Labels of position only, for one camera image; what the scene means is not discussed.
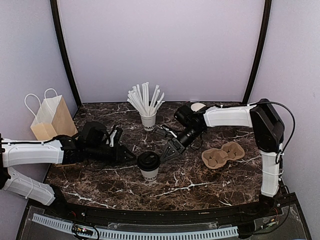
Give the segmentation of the black plastic cup lid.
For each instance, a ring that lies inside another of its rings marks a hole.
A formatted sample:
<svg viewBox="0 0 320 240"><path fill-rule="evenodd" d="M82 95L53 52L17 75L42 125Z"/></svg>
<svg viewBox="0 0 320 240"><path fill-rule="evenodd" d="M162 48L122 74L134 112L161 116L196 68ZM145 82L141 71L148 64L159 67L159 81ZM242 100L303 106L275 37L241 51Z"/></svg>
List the black plastic cup lid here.
<svg viewBox="0 0 320 240"><path fill-rule="evenodd" d="M137 157L137 166L145 172L156 170L160 163L160 157L153 151L145 151Z"/></svg>

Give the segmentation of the white paper coffee cup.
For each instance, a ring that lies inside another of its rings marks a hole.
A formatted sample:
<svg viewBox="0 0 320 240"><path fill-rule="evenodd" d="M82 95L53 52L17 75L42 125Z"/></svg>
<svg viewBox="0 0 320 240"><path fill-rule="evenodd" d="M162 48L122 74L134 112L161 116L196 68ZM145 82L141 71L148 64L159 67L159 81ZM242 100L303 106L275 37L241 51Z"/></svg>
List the white paper coffee cup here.
<svg viewBox="0 0 320 240"><path fill-rule="evenodd" d="M147 182L152 183L152 182L155 182L157 180L158 173L159 173L159 167L154 169L154 170L143 170L143 169L140 169L140 172L141 172L143 178Z"/></svg>

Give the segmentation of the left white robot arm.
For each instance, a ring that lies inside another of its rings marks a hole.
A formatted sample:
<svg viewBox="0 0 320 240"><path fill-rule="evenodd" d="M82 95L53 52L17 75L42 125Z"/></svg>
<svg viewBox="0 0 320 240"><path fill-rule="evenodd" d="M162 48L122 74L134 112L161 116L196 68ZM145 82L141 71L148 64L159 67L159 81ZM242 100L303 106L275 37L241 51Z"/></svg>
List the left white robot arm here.
<svg viewBox="0 0 320 240"><path fill-rule="evenodd" d="M136 156L121 144L117 137L99 133L92 137L58 135L46 141L0 140L0 188L35 200L60 218L67 218L70 206L62 198L60 189L54 185L36 181L14 169L28 164L70 165L86 159L117 166L136 160Z"/></svg>

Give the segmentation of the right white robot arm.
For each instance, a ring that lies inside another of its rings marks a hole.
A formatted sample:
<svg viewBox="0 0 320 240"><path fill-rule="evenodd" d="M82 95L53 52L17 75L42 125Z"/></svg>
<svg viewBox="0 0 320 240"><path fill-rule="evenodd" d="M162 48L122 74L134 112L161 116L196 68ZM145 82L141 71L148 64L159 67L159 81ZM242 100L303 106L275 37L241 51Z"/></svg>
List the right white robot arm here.
<svg viewBox="0 0 320 240"><path fill-rule="evenodd" d="M162 152L160 161L180 156L208 128L219 126L253 129L256 145L262 157L262 186L255 213L266 217L275 208L283 171L285 124L274 108L275 102L266 98L245 105L215 105L187 103L177 109L174 117L185 129L174 134Z"/></svg>

